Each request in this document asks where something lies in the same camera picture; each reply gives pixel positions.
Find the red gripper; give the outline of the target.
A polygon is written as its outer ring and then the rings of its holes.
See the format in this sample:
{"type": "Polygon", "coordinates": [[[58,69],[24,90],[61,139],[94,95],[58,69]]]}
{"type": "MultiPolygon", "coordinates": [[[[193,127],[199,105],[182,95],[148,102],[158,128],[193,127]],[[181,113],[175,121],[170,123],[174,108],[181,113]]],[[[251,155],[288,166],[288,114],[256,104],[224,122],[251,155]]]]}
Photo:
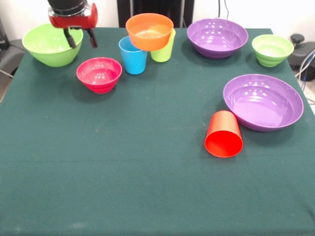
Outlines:
{"type": "Polygon", "coordinates": [[[63,29],[66,40],[72,49],[76,48],[76,43],[67,28],[85,29],[89,35],[91,46],[93,48],[98,47],[95,34],[92,29],[96,27],[98,21],[97,7],[94,2],[88,3],[87,7],[80,14],[72,16],[58,16],[53,12],[52,8],[49,7],[48,16],[54,27],[63,29]]]}

